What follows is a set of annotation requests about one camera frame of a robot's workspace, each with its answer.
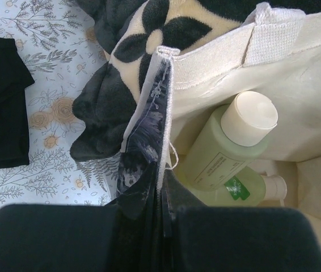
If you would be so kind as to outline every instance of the bottle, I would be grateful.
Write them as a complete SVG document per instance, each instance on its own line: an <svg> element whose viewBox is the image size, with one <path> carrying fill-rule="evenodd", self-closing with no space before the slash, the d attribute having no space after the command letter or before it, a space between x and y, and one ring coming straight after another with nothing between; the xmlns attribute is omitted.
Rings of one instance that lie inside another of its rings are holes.
<svg viewBox="0 0 321 272"><path fill-rule="evenodd" d="M265 151L277 120L271 100L253 91L216 109L183 163L188 182L204 191L222 186Z"/></svg>
<svg viewBox="0 0 321 272"><path fill-rule="evenodd" d="M261 176L249 167L242 169L214 191L193 188L185 179L182 168L177 169L176 174L179 181L208 206L252 207L264 200L279 200L283 206L288 192L281 176Z"/></svg>

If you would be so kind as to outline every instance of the blanket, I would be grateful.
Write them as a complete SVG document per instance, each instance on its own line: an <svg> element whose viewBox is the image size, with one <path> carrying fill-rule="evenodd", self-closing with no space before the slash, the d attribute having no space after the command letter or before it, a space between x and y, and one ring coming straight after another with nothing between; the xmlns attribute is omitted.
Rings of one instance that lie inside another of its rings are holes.
<svg viewBox="0 0 321 272"><path fill-rule="evenodd" d="M70 154L81 162L116 154L140 98L152 53L160 45L195 50L237 28L258 0L77 0L95 21L109 54L73 103L86 129ZM270 0L272 6L321 12L321 1Z"/></svg>

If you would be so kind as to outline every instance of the bottle cap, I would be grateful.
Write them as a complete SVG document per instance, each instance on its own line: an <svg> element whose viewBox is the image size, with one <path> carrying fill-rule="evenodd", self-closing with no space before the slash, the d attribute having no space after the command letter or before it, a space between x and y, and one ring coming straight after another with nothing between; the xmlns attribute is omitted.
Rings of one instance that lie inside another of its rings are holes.
<svg viewBox="0 0 321 272"><path fill-rule="evenodd" d="M284 200L288 189L285 180L281 176L262 176L265 182L266 192L264 200Z"/></svg>
<svg viewBox="0 0 321 272"><path fill-rule="evenodd" d="M257 145L278 121L278 111L266 96L253 91L239 93L221 117L225 135L240 146Z"/></svg>

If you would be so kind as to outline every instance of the bedsheet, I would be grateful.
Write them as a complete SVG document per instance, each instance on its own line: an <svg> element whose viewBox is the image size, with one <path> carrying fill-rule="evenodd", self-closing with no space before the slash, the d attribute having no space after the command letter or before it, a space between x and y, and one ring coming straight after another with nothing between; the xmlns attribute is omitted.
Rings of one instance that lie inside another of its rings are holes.
<svg viewBox="0 0 321 272"><path fill-rule="evenodd" d="M104 205L114 197L120 155L84 163L69 155L85 128L72 102L106 61L93 25L72 0L0 1L0 37L15 39L35 80L26 89L31 163L0 169L0 207Z"/></svg>

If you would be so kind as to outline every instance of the tote bag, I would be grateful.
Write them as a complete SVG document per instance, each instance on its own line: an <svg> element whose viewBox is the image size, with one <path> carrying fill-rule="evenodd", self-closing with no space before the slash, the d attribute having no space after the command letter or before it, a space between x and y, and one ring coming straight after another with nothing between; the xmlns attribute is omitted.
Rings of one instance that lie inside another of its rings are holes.
<svg viewBox="0 0 321 272"><path fill-rule="evenodd" d="M165 81L159 79L162 70ZM163 91L155 93L157 88ZM168 145L186 155L212 111L247 90L269 97L278 110L278 125L261 159L293 165L297 207L308 214L321 243L321 13L261 3L241 27L194 51L179 55L158 47L122 151L149 98L161 93L166 103L157 158L160 189Z"/></svg>

